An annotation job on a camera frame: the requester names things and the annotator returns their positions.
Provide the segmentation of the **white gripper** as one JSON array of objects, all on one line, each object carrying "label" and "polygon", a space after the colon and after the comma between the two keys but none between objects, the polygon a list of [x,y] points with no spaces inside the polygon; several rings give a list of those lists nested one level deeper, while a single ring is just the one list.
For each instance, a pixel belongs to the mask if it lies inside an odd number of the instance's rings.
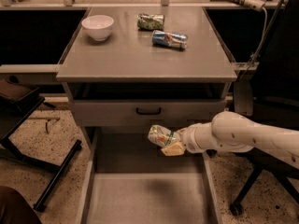
[{"label": "white gripper", "polygon": [[176,142],[163,147],[162,152],[165,156],[181,156],[186,149],[190,153],[203,153],[217,147],[210,123],[193,124],[176,130],[176,133],[180,134],[183,144]]}]

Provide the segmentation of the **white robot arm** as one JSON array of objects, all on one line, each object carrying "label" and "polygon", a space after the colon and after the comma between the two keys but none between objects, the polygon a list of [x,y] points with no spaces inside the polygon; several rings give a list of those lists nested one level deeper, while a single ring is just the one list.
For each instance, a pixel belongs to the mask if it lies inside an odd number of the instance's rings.
[{"label": "white robot arm", "polygon": [[251,121],[234,112],[221,112],[209,123],[178,132],[177,142],[162,148],[166,156],[203,153],[208,149],[245,153],[254,147],[299,169],[299,132]]}]

